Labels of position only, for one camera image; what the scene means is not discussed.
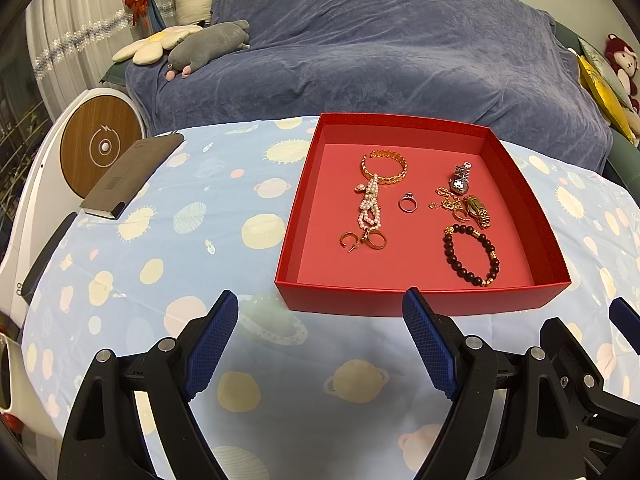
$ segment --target red bow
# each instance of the red bow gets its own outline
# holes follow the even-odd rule
[[[149,0],[124,0],[124,4],[133,10],[133,24],[136,24],[136,20],[139,14],[146,13],[146,3]]]

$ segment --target screw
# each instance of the screw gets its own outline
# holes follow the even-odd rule
[[[474,335],[467,337],[465,339],[465,344],[472,350],[479,350],[482,348],[482,340]]]
[[[531,357],[537,359],[538,361],[542,361],[545,358],[545,351],[539,346],[534,346],[531,350]]]
[[[98,361],[99,363],[105,363],[109,360],[110,357],[111,357],[111,352],[109,352],[108,350],[100,350],[95,355],[95,360]]]
[[[162,341],[158,343],[158,348],[162,352],[168,352],[169,350],[173,350],[175,348],[175,341],[170,337],[162,339]]]

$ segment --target jewelry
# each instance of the jewelry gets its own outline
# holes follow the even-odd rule
[[[476,238],[484,247],[484,250],[489,255],[489,262],[491,268],[486,276],[486,280],[483,280],[480,276],[476,276],[474,273],[466,270],[462,263],[458,261],[458,257],[453,250],[453,233],[464,233]],[[444,229],[444,255],[447,257],[447,263],[451,265],[451,268],[455,270],[460,278],[464,278],[469,283],[473,283],[475,286],[489,286],[498,277],[500,271],[500,260],[495,254],[495,247],[491,245],[485,234],[480,234],[473,226],[453,224]]]
[[[460,222],[469,222],[471,220],[471,218],[466,218],[466,211],[461,207],[457,207],[453,210],[453,218]]]
[[[487,229],[490,225],[489,213],[478,200],[477,196],[469,195],[465,197],[466,210],[478,222],[481,229]]]
[[[439,187],[438,189],[436,189],[436,194],[444,197],[442,199],[442,202],[440,203],[440,205],[444,209],[453,211],[455,209],[462,207],[462,201],[457,196],[455,196],[452,192],[450,192],[448,189],[444,187]]]
[[[412,202],[414,204],[414,208],[405,209],[402,206],[402,202],[404,202],[404,200],[408,200],[409,202]],[[418,203],[415,201],[414,194],[409,192],[405,193],[404,196],[400,200],[398,200],[398,207],[405,213],[413,213],[416,209],[418,209]]]
[[[360,214],[358,215],[358,225],[362,229],[362,234],[358,237],[357,234],[350,231],[343,233],[340,236],[340,245],[346,247],[344,239],[347,237],[356,237],[356,243],[349,249],[348,253],[357,249],[361,242],[366,243],[372,249],[384,249],[386,247],[386,236],[380,231],[382,225],[380,221],[380,206],[378,205],[378,184],[395,184],[400,182],[406,176],[407,163],[404,156],[396,152],[390,152],[389,150],[374,150],[369,155],[370,158],[377,158],[380,156],[386,158],[392,158],[402,164],[402,171],[395,176],[378,176],[377,173],[371,173],[365,166],[367,155],[362,157],[360,163],[360,171],[369,179],[369,182],[365,186],[364,184],[358,184],[356,186],[356,193],[364,193],[364,199],[360,202]],[[418,207],[415,199],[413,200],[415,206]],[[375,244],[371,240],[371,235],[376,234],[382,237],[383,244]]]
[[[390,152],[389,150],[374,150],[373,152],[371,152],[369,156],[370,158],[379,158],[379,157],[392,158],[393,160],[397,160],[400,164],[402,164],[402,171],[397,175],[379,177],[378,182],[380,184],[396,184],[397,182],[400,182],[402,179],[404,179],[408,164],[406,163],[404,156],[400,155],[400,153]],[[367,155],[364,155],[362,157],[362,162],[360,163],[360,171],[365,177],[371,180],[374,174],[372,174],[364,165],[366,160],[367,160]]]
[[[465,162],[462,166],[456,166],[456,173],[449,180],[449,189],[455,194],[464,195],[469,191],[469,170],[471,163]]]

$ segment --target blue rubber pad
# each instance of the blue rubber pad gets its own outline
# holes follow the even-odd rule
[[[187,400],[209,386],[237,321],[238,298],[229,293],[187,359],[187,375],[182,386]]]
[[[427,368],[433,386],[453,400],[458,394],[453,357],[412,291],[402,298],[402,317]]]
[[[640,316],[622,298],[616,298],[609,307],[609,319],[620,330],[636,354],[640,355]]]

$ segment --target red box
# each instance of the red box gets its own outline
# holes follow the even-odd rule
[[[343,232],[360,233],[357,219],[366,183],[360,161],[380,176],[398,174],[393,150],[407,160],[406,177],[380,185],[378,203],[388,238],[383,250],[365,244],[351,253]],[[448,188],[456,165],[472,163],[469,194],[491,217],[483,232],[500,259],[498,278],[476,287],[459,278],[446,261],[444,228],[457,221],[435,190]],[[418,208],[400,211],[412,192]],[[478,228],[474,221],[468,222]],[[464,266],[485,277],[489,260],[471,236],[454,235]],[[275,283],[291,310],[350,316],[402,316],[401,297],[411,286],[434,311],[446,316],[494,314],[539,308],[570,283],[564,258],[544,213],[509,153],[489,128],[420,117],[383,114],[322,114],[306,157],[284,238]]]

